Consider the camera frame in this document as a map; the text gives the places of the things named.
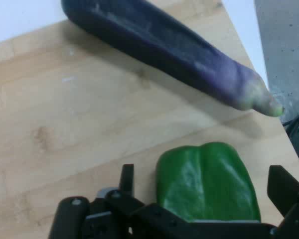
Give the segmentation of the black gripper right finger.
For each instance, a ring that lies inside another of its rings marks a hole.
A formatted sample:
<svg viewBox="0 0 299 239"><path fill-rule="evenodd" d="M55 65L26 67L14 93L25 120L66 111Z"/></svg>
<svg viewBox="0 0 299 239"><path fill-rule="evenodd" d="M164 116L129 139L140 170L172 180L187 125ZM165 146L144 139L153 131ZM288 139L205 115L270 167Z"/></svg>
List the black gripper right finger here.
<svg viewBox="0 0 299 239"><path fill-rule="evenodd" d="M299 182L282 166L271 165L267 195L284 217L271 230L274 239L299 239Z"/></svg>

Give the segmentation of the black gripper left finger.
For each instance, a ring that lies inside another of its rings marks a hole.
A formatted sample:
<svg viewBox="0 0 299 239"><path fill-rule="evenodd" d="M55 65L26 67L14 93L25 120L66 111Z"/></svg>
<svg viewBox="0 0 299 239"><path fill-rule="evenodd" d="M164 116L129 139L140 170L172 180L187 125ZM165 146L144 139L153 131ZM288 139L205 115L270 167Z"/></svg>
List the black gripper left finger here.
<svg viewBox="0 0 299 239"><path fill-rule="evenodd" d="M133 239L130 217L144 206L134 197L134 165L122 166L119 186L93 202L68 197L58 204L50 239Z"/></svg>

